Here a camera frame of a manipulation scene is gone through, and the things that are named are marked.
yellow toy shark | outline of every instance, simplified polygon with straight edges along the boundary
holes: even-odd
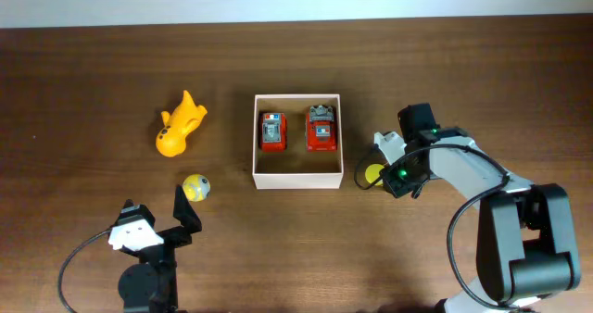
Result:
[[[185,137],[202,123],[208,112],[203,106],[196,106],[194,99],[183,91],[183,100],[173,114],[163,111],[165,128],[157,135],[157,150],[165,157],[175,157],[185,151]]]

white box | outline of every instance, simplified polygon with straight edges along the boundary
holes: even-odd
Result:
[[[311,106],[333,106],[337,120],[337,150],[307,151],[305,115]],[[286,115],[286,150],[259,149],[259,115]],[[253,114],[253,180],[258,189],[337,189],[344,177],[342,120],[339,94],[260,94]]]

toy car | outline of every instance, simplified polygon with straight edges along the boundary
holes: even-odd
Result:
[[[261,120],[260,147],[263,152],[282,152],[286,149],[286,116],[265,113]]]
[[[335,117],[331,106],[311,106],[307,113],[307,150],[335,151]]]

wooden table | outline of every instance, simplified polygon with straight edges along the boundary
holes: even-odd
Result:
[[[209,113],[185,153],[161,156],[158,112],[182,90]],[[342,96],[339,190],[257,191],[255,94]],[[463,202],[445,182],[418,200],[363,192],[354,164],[397,112],[430,102],[504,166],[571,196],[583,281],[536,307],[593,305],[593,16],[398,19],[0,31],[0,311],[61,312],[57,272],[123,202],[173,226],[174,186],[212,181],[204,231],[178,250],[190,312],[415,312],[460,290],[447,225]],[[477,217],[456,232],[475,274]],[[107,241],[83,250],[65,293],[81,312],[121,311],[135,263]]]

yellow and blue ball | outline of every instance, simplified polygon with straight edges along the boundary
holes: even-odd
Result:
[[[183,192],[188,201],[199,202],[210,195],[210,181],[200,174],[192,174],[183,181]]]

